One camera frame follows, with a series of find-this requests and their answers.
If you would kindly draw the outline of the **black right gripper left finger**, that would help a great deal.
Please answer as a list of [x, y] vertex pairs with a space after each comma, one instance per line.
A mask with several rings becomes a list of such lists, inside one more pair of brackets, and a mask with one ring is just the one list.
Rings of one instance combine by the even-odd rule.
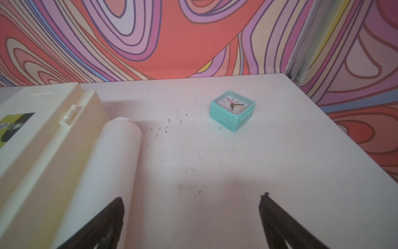
[[124, 203], [117, 197], [59, 248], [115, 249], [121, 238], [123, 218]]

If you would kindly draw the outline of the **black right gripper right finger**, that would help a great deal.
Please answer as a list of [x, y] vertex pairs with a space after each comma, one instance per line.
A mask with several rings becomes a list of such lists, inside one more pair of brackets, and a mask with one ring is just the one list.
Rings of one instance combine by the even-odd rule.
[[326, 249], [327, 246], [307, 231], [269, 197], [261, 196], [259, 213], [270, 249]]

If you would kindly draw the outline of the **white plastic wrap roll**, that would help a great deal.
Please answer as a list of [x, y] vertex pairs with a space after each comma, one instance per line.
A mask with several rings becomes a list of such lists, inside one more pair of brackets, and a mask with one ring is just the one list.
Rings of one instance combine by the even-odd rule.
[[124, 209], [117, 248], [124, 248], [141, 139], [140, 128], [127, 118], [104, 125], [52, 248], [66, 242], [117, 198], [121, 198]]

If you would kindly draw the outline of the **cream plastic wrap dispenser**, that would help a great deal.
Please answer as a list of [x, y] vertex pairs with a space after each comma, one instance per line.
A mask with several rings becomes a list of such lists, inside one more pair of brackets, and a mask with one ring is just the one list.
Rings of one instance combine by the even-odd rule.
[[51, 246], [108, 120], [78, 83], [25, 87], [1, 105], [1, 248]]

